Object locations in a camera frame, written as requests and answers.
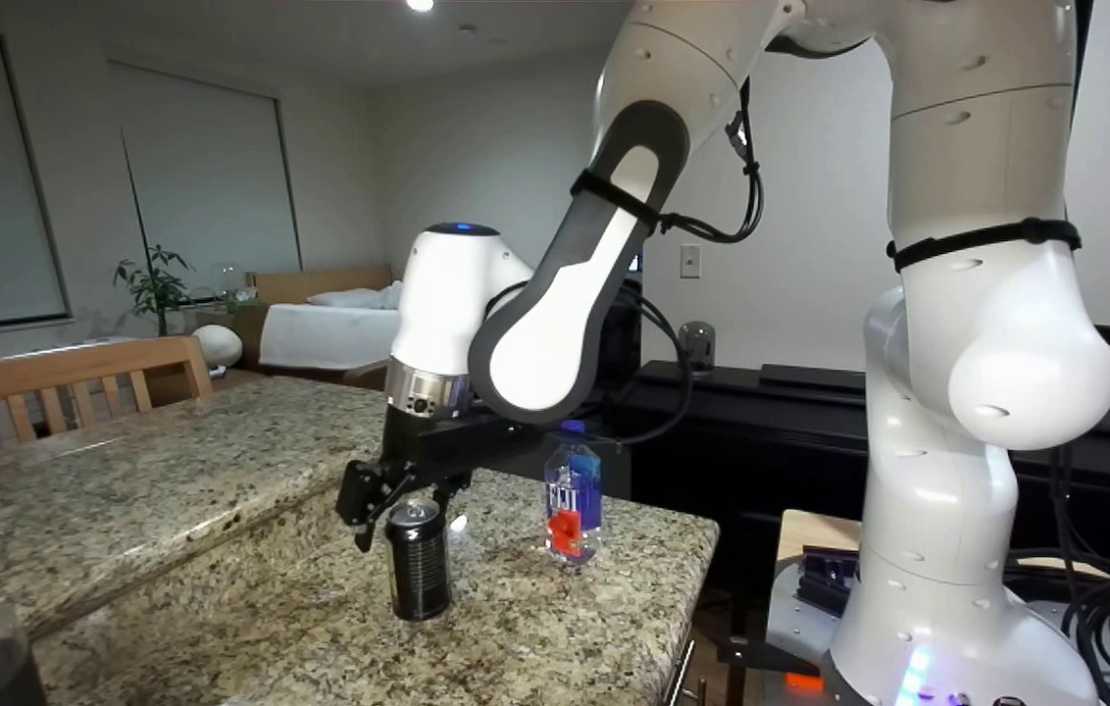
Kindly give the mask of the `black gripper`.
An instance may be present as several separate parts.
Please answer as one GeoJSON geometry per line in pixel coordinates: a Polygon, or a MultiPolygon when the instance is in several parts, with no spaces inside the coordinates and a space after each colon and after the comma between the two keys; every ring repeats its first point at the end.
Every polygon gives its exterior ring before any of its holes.
{"type": "Polygon", "coordinates": [[[377,458],[355,458],[343,473],[339,517],[356,549],[372,546],[377,517],[411,488],[431,484],[445,522],[467,517],[471,469],[522,454],[541,443],[539,428],[467,411],[445,418],[419,418],[410,411],[386,414],[386,437],[377,458]]]}

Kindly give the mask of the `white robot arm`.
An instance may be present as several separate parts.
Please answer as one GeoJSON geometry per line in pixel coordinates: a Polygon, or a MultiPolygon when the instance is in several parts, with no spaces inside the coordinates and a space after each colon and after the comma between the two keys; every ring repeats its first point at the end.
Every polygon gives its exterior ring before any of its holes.
{"type": "Polygon", "coordinates": [[[1064,207],[1074,0],[637,0],[597,79],[593,162],[539,262],[437,223],[410,254],[386,447],[347,469],[356,542],[449,498],[522,428],[576,414],[602,332],[687,155],[769,52],[890,66],[890,262],[866,320],[860,585],[828,654],[854,706],[1104,706],[1087,658],[1006,586],[1022,449],[1110,411],[1064,207]]]}

